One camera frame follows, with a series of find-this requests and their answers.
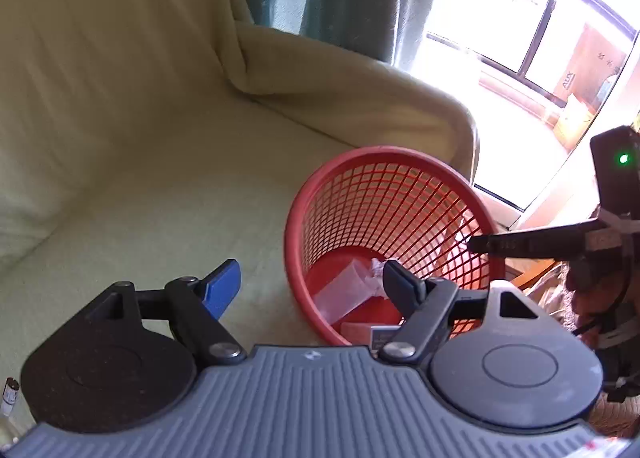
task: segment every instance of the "gray ribbed panel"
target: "gray ribbed panel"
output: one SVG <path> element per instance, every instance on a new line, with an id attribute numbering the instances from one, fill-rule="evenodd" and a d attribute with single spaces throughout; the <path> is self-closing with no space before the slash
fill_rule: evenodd
<path id="1" fill-rule="evenodd" d="M 561 458 L 590 439 L 581 426 L 500 435 L 456 419 L 415 370 L 385 366 L 366 348 L 260 346 L 210 368 L 168 415 L 109 435 L 39 425 L 8 458 Z"/>

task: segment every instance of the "silver screw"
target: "silver screw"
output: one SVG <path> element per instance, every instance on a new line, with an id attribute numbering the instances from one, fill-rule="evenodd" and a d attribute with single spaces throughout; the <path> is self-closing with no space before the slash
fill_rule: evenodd
<path id="1" fill-rule="evenodd" d="M 209 346 L 209 353 L 218 359 L 232 359 L 240 355 L 240 348 L 233 343 L 215 343 Z"/>
<path id="2" fill-rule="evenodd" d="M 396 359 L 406 359 L 415 354 L 415 346 L 403 342 L 391 342 L 384 345 L 382 351 L 389 357 Z"/>

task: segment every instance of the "black device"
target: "black device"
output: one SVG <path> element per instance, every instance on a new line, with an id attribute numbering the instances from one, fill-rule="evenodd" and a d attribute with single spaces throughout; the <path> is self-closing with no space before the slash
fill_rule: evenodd
<path id="1" fill-rule="evenodd" d="M 247 355 L 201 280 L 114 283 L 25 362 L 38 425 L 6 456 L 559 458 L 596 436 L 598 359 L 511 283 L 467 291 L 387 261 L 383 284 L 406 321 L 374 359 L 365 346 Z M 482 324 L 450 339 L 458 319 Z"/>
<path id="2" fill-rule="evenodd" d="M 604 276 L 620 272 L 622 291 L 611 307 L 588 327 L 600 324 L 596 354 L 605 372 L 609 400 L 640 394 L 640 323 L 623 297 L 640 260 L 640 135 L 621 126 L 591 139 L 600 194 L 597 218 L 583 223 L 499 235 L 472 237 L 475 253 L 511 258 L 568 261 L 568 288 L 581 292 Z"/>

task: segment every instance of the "black cable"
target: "black cable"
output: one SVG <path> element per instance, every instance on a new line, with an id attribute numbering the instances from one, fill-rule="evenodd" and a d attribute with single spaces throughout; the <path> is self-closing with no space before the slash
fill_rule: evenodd
<path id="1" fill-rule="evenodd" d="M 620 304 L 622 304 L 622 302 L 625 300 L 626 292 L 629 291 L 629 286 L 631 285 L 631 278 L 633 275 L 633 269 L 634 269 L 633 254 L 623 256 L 622 258 L 622 276 L 623 276 L 622 283 L 623 284 L 622 284 L 622 290 L 618 294 L 618 297 L 613 303 L 611 303 L 610 307 L 607 308 L 607 310 L 601 313 L 593 314 L 594 319 L 589 321 L 587 324 L 583 324 L 582 326 L 577 327 L 572 332 L 574 335 L 581 335 L 587 332 L 588 330 L 591 330 L 592 328 L 599 326 L 600 324 L 602 324 L 602 322 L 605 320 L 607 316 L 613 314 L 618 309 Z"/>

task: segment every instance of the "red basket bottom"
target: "red basket bottom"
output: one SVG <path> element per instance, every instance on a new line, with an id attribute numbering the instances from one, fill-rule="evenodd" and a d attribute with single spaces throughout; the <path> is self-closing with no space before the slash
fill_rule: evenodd
<path id="1" fill-rule="evenodd" d="M 371 267 L 372 258 L 384 261 L 385 257 L 372 249 L 365 247 L 340 247 L 322 255 L 311 265 L 305 276 L 306 287 L 313 297 L 324 286 L 340 274 L 351 261 L 360 260 L 365 267 Z M 332 325 L 340 333 L 342 323 L 374 323 L 398 324 L 402 316 L 393 303 L 383 297 L 372 297 L 362 305 L 352 310 L 340 321 Z"/>

